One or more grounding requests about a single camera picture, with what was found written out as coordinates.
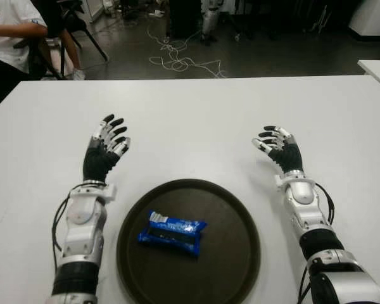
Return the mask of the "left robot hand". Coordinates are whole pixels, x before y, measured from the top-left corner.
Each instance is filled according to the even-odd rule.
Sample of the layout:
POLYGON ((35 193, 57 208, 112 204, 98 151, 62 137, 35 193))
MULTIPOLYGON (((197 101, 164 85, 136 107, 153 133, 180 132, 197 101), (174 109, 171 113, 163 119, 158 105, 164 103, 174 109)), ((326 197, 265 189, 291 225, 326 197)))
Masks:
POLYGON ((105 183, 108 172, 130 148, 123 118, 106 116, 92 133, 83 161, 83 181, 105 183))

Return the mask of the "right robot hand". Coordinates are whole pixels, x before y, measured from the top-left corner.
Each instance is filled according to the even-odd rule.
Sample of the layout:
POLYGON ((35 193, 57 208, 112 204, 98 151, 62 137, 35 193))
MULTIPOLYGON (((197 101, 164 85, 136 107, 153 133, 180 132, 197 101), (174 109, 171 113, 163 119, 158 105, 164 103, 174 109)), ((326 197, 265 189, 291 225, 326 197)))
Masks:
POLYGON ((258 150, 278 164, 284 174, 293 170, 303 171, 299 146, 294 136, 283 127, 265 126, 263 132, 251 141, 258 150))

